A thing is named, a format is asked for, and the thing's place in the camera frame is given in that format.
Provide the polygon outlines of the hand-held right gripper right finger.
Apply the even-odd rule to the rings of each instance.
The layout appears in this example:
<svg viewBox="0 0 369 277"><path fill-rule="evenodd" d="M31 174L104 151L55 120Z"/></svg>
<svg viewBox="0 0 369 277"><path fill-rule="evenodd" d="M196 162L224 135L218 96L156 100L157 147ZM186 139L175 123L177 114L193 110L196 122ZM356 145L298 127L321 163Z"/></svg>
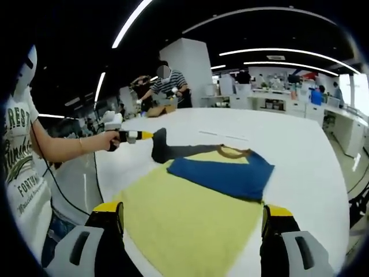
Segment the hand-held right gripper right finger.
<svg viewBox="0 0 369 277"><path fill-rule="evenodd" d="M264 205L260 247L262 276L334 276L326 249L301 231L286 208Z"/></svg>

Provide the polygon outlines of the person's left hand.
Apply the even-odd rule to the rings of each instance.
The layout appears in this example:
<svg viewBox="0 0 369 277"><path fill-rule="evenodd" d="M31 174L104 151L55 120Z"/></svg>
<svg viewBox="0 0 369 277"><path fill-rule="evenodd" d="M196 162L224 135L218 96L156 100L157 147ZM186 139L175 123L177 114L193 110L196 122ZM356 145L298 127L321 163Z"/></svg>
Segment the person's left hand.
<svg viewBox="0 0 369 277"><path fill-rule="evenodd" d="M119 132L110 130L110 131L100 133L101 150L113 152L117 148L119 148L120 143L121 143L121 140L120 140Z"/></svg>

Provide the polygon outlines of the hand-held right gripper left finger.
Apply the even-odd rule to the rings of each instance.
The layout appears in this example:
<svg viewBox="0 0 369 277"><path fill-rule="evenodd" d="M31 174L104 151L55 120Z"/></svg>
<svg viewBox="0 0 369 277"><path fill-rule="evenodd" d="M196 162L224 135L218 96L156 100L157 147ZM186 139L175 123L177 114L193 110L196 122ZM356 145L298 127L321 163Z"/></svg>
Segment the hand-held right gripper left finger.
<svg viewBox="0 0 369 277"><path fill-rule="evenodd" d="M103 276L124 251L123 203L96 206L86 223L76 226L55 248L45 268L49 276Z"/></svg>

